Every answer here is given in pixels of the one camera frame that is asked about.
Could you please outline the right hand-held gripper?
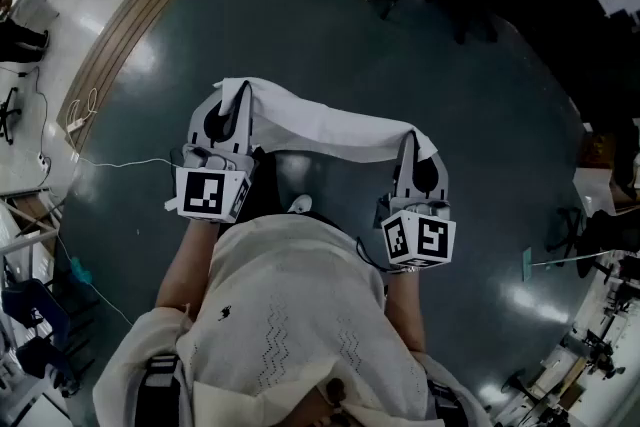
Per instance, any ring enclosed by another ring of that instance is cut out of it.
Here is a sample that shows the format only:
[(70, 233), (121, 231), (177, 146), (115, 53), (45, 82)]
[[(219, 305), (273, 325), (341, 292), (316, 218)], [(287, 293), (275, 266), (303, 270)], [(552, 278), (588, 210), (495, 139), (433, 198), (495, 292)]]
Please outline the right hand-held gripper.
[[(382, 230), (392, 271), (444, 265), (453, 256), (456, 223), (446, 200), (447, 168), (438, 153), (417, 162), (416, 152), (416, 136), (409, 132), (401, 141), (394, 171), (394, 196), (400, 198), (386, 195), (376, 205), (374, 227)], [(410, 198), (417, 189), (429, 198)]]

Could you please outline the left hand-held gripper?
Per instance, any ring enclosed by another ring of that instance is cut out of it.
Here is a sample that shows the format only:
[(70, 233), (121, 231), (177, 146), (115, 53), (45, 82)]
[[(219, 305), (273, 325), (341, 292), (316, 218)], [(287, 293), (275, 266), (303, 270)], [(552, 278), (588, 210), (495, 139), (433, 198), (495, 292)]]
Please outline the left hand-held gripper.
[(248, 81), (225, 106), (222, 93), (206, 98), (191, 117), (191, 144), (183, 147), (184, 162), (175, 171), (176, 194), (164, 209), (189, 219), (235, 223), (257, 164), (251, 155), (238, 154), (249, 152), (252, 126)]

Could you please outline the white cloth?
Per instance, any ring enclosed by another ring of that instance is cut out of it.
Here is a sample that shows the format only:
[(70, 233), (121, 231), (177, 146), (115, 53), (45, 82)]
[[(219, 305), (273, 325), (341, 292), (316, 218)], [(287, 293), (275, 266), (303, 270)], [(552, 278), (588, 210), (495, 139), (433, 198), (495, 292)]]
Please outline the white cloth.
[(223, 113), (244, 84), (252, 90), (250, 143), (267, 153), (309, 151), (356, 163), (384, 162), (397, 157), (409, 133), (416, 136), (420, 160), (437, 153), (429, 137), (409, 123), (334, 109), (257, 77), (225, 78), (214, 85)]

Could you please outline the person's right forearm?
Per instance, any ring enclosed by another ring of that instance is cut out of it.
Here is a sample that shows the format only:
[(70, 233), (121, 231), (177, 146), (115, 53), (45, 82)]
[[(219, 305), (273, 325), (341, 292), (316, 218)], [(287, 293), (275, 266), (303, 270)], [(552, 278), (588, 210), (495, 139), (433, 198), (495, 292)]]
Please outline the person's right forearm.
[(419, 278), (417, 270), (389, 277), (385, 316), (410, 351), (425, 353), (426, 332), (420, 306)]

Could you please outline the person's left forearm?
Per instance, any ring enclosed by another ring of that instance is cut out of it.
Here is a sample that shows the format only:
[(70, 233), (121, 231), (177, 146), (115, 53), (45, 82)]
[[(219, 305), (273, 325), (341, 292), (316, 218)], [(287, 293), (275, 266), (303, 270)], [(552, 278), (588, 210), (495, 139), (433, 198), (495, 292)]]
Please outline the person's left forearm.
[(195, 320), (203, 303), (220, 225), (191, 220), (159, 288), (155, 306), (172, 308)]

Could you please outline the person's black trouser leg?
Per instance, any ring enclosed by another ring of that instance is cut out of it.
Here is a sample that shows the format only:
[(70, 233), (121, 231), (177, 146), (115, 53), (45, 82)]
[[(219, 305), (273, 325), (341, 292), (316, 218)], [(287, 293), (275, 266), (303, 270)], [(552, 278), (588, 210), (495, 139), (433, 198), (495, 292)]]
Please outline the person's black trouser leg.
[(266, 153), (261, 147), (258, 147), (253, 156), (256, 158), (257, 167), (245, 203), (249, 219), (283, 214), (285, 209), (282, 206), (278, 189), (275, 155)]

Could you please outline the teal-headed mop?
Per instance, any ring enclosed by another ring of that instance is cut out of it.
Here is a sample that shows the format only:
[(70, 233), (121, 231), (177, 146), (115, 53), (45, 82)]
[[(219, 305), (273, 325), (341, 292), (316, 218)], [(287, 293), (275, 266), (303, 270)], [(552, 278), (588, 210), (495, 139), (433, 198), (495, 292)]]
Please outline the teal-headed mop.
[(557, 265), (557, 264), (566, 264), (569, 262), (577, 262), (581, 260), (592, 260), (592, 259), (597, 260), (602, 256), (611, 256), (612, 254), (613, 254), (613, 250), (607, 250), (607, 251), (601, 251), (601, 252), (596, 252), (596, 253), (587, 254), (587, 255), (579, 255), (579, 256), (567, 257), (562, 259), (552, 259), (552, 260), (534, 262), (532, 257), (532, 250), (530, 248), (527, 248), (522, 253), (522, 281), (526, 282), (531, 278), (532, 269), (534, 267), (550, 268), (552, 265)]

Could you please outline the black swivel chair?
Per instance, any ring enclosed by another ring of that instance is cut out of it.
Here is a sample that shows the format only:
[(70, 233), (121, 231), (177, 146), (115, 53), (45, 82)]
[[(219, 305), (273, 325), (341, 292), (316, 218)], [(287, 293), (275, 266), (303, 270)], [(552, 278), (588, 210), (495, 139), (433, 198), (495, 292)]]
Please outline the black swivel chair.
[(606, 267), (601, 264), (599, 258), (614, 249), (614, 232), (618, 217), (604, 210), (598, 210), (588, 217), (577, 207), (558, 208), (557, 213), (566, 222), (568, 232), (560, 242), (546, 246), (548, 253), (565, 248), (563, 258), (555, 265), (562, 266), (574, 250), (579, 277), (585, 278), (592, 269), (596, 269), (604, 274), (604, 283), (607, 283), (612, 274), (612, 266)]

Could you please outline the cardboard box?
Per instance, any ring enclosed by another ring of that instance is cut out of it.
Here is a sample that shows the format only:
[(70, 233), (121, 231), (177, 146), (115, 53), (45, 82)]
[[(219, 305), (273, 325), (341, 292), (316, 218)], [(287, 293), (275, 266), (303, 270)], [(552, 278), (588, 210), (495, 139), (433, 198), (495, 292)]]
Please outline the cardboard box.
[(584, 135), (573, 184), (586, 214), (609, 215), (640, 209), (640, 151), (632, 158), (618, 151), (613, 133)]

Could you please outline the person's cream knit sweater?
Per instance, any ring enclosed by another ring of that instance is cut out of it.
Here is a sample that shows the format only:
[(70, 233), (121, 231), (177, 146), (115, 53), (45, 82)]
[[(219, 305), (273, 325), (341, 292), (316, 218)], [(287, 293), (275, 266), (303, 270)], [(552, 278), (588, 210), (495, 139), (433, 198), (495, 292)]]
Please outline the person's cream knit sweater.
[(492, 427), (385, 316), (388, 279), (302, 214), (219, 229), (195, 320), (141, 315), (93, 390), (100, 427)]

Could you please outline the teal cloth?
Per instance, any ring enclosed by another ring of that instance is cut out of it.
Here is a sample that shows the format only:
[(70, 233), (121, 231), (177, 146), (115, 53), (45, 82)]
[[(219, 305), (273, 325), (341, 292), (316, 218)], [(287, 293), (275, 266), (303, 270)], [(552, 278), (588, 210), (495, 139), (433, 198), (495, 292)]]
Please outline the teal cloth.
[(82, 265), (81, 261), (78, 258), (72, 257), (69, 260), (69, 264), (71, 273), (78, 282), (88, 286), (93, 284), (93, 277), (91, 272)]

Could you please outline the black office chair base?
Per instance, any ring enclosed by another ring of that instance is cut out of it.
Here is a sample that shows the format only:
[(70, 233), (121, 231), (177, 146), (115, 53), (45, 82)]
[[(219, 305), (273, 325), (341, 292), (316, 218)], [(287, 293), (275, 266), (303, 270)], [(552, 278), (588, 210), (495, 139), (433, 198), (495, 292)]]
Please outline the black office chair base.
[(11, 87), (5, 100), (0, 102), (0, 137), (2, 137), (9, 146), (14, 142), (9, 130), (10, 118), (22, 114), (20, 108), (13, 107), (18, 91), (19, 89), (17, 87)]

